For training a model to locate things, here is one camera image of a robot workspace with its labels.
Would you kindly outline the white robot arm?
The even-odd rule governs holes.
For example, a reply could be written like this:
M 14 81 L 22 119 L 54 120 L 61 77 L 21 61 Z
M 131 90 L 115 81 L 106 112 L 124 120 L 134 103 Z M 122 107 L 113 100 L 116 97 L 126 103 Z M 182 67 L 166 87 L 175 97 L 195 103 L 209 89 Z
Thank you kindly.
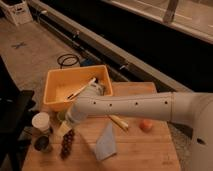
M 89 115 L 143 117 L 193 129 L 186 171 L 213 171 L 213 93 L 161 92 L 104 96 L 104 86 L 87 85 L 65 113 L 59 132 L 66 134 Z

